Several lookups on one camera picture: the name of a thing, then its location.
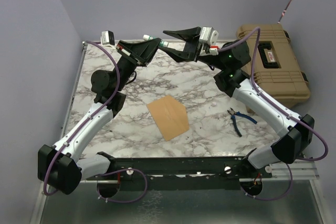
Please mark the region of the brown paper envelope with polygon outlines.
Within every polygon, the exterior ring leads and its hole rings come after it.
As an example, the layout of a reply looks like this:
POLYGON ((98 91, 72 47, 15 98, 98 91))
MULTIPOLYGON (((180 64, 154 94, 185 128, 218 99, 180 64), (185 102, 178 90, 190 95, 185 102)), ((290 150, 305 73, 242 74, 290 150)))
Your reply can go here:
POLYGON ((190 129, 186 107, 170 95, 146 105, 165 141, 190 129))

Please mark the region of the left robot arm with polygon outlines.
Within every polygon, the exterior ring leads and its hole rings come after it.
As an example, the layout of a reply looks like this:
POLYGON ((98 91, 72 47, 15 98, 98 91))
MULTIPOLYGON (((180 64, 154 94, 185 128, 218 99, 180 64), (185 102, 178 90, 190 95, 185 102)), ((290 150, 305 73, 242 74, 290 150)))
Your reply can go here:
POLYGON ((53 195, 48 187, 69 195, 82 179, 95 175, 110 179, 115 175, 116 166, 108 157, 97 154, 85 162, 80 156, 97 133, 120 112, 126 99, 122 93, 124 86, 137 67, 146 67, 152 61, 161 40, 88 43, 104 52, 114 69, 96 70, 92 74, 91 91, 96 97, 89 111, 63 138, 39 149, 37 175, 46 196, 53 195))

